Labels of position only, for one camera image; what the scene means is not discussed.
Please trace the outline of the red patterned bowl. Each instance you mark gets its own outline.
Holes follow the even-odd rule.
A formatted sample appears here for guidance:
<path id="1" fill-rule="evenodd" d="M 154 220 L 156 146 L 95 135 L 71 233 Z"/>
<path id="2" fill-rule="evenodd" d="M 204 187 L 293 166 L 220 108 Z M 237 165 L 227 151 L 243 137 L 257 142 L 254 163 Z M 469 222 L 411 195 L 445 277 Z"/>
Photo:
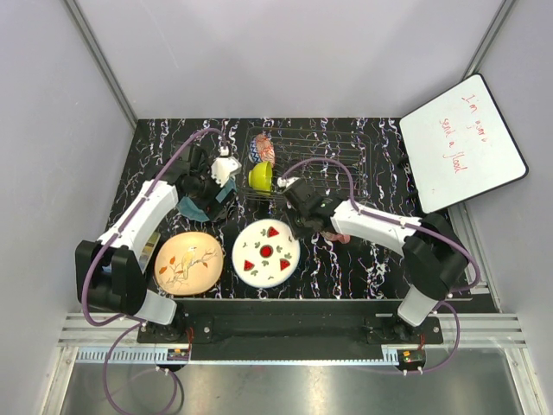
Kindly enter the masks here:
<path id="1" fill-rule="evenodd" d="M 249 144 L 249 159 L 253 163 L 269 162 L 271 166 L 275 165 L 276 155 L 274 145 L 270 138 L 263 134 L 257 134 Z"/>

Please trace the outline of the white watermelon plate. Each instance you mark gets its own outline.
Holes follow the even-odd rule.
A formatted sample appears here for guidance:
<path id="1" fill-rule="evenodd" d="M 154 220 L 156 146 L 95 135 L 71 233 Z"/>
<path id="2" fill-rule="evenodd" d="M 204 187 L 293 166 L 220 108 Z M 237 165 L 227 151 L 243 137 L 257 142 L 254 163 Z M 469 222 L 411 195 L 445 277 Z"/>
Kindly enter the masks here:
<path id="1" fill-rule="evenodd" d="M 238 277 L 258 289 L 287 281 L 301 257 L 300 242 L 283 221 L 257 220 L 248 225 L 232 247 L 232 265 Z"/>

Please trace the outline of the teal scalloped plate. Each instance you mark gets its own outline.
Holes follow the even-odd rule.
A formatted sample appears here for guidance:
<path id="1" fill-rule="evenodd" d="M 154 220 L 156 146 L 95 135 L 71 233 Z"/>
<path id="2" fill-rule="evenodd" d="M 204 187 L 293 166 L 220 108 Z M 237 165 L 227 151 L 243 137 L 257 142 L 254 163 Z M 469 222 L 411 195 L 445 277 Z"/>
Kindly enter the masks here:
<path id="1" fill-rule="evenodd" d="M 183 197 L 176 205 L 180 215 L 199 223 L 218 222 L 225 219 L 236 199 L 236 193 L 221 191 L 211 204 L 200 208 L 190 197 Z"/>

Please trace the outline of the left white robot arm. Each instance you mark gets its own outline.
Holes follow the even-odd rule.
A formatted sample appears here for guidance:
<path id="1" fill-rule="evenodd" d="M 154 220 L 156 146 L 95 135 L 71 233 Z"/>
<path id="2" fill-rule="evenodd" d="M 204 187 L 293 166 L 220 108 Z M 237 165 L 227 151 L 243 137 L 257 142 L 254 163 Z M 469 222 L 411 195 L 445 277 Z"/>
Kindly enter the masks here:
<path id="1" fill-rule="evenodd" d="M 148 287 L 139 264 L 144 247 L 167 214 L 184 198 L 191 199 L 210 221 L 218 220 L 234 195 L 230 184 L 241 170 L 233 156 L 213 160 L 199 145 L 173 156 L 146 181 L 119 220 L 95 241 L 81 241 L 75 250 L 78 299 L 86 320 L 100 321 L 91 309 L 156 323 L 156 332 L 167 342 L 178 342 L 187 322 L 176 315 L 176 302 Z"/>

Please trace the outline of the yellow-green bowl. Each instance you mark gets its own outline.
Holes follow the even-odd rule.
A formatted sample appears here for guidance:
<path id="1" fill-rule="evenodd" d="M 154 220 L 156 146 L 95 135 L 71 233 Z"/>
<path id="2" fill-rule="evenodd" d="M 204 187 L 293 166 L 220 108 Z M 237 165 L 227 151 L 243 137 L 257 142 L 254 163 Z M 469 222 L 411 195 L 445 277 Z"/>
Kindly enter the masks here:
<path id="1" fill-rule="evenodd" d="M 248 173 L 248 184 L 258 192 L 269 193 L 272 186 L 272 176 L 272 164 L 261 162 Z"/>

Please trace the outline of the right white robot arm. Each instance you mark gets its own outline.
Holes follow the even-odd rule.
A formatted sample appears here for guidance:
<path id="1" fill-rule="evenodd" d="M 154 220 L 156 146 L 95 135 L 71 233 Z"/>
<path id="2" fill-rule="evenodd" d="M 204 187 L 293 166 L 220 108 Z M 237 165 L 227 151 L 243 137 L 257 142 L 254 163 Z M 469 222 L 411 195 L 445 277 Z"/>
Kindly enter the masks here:
<path id="1" fill-rule="evenodd" d="M 298 239 L 315 233 L 344 235 L 383 246 L 404 259 L 411 285 L 392 321 L 393 335 L 413 342 L 423 321 L 444 300 L 467 268 L 467 250 L 439 214 L 423 218 L 388 214 L 337 194 L 322 195 L 299 178 L 277 180 L 285 214 Z"/>

